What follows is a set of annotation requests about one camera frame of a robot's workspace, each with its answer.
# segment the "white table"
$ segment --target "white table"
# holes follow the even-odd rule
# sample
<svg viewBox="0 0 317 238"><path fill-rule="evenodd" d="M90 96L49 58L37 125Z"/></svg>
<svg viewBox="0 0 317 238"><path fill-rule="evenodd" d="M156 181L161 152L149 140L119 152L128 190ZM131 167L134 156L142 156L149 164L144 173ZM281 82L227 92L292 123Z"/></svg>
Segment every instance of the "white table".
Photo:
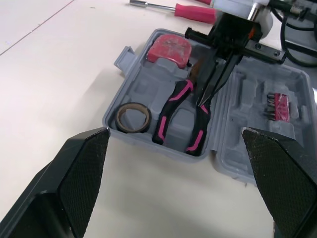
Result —
<svg viewBox="0 0 317 238"><path fill-rule="evenodd" d="M0 0L0 51L69 2ZM75 0L0 56L0 220L66 139L102 126L123 81L113 62L125 46L140 52L157 28L211 28L126 2ZM279 47L278 34L275 23L264 43ZM189 165L111 137L85 237L271 238L272 226L259 191L210 159Z"/></svg>

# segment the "tool case compartment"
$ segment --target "tool case compartment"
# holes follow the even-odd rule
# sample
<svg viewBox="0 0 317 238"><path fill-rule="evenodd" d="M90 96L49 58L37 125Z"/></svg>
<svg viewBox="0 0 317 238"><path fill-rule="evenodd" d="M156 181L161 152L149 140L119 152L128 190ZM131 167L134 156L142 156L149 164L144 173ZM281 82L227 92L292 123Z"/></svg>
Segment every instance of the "tool case compartment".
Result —
<svg viewBox="0 0 317 238"><path fill-rule="evenodd" d="M277 132L296 139L306 151L316 157L317 112L309 77L303 71L285 65L270 65L244 57L232 72L225 86L211 101L211 120L207 137L198 157L185 153L191 138L196 108L189 96L173 114L163 145L152 142L157 121L175 83L185 80L190 67L179 69L176 63L159 58L147 61L147 52L162 34L176 34L164 29L156 30L139 56L125 47L114 63L125 75L120 89L103 117L103 125L111 134L127 143L141 145L168 157L193 163L214 151L215 168L242 182L255 184L248 153L241 132L245 126ZM207 52L207 47L195 41L189 62L194 65ZM268 93L282 93L290 101L290 123L271 121L264 115ZM117 108L125 103L141 103L152 114L149 130L145 133L123 133L115 124ZM127 111L121 121L129 127L138 127L144 115Z"/></svg>

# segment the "black cable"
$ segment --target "black cable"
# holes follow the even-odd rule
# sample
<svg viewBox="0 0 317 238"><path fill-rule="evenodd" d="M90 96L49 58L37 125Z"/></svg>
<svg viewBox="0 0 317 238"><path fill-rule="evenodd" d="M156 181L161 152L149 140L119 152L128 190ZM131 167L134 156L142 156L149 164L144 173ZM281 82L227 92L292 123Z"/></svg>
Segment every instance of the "black cable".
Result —
<svg viewBox="0 0 317 238"><path fill-rule="evenodd" d="M271 12L273 13L273 15L280 21L283 22L283 17L280 16L280 14L278 14L278 12L276 11L275 8L271 8ZM292 24L286 23L286 26L297 30L297 31L314 31L314 27L299 27L299 26L294 26Z"/></svg>
<svg viewBox="0 0 317 238"><path fill-rule="evenodd" d="M286 41L285 41L285 28L286 28L286 24L287 24L287 18L288 15L284 16L283 20L282 20L282 27L281 27L281 45L282 45L282 49L285 51L286 56L288 57L288 59L290 61L292 61L293 63L302 66L302 67L308 67L308 68L315 68L317 67L317 63L306 63L303 62L301 60L296 59L294 56L292 56L292 54L289 52L288 48L286 47Z"/></svg>
<svg viewBox="0 0 317 238"><path fill-rule="evenodd" d="M315 21L314 23L314 37L315 37L315 41L317 42L317 21Z"/></svg>

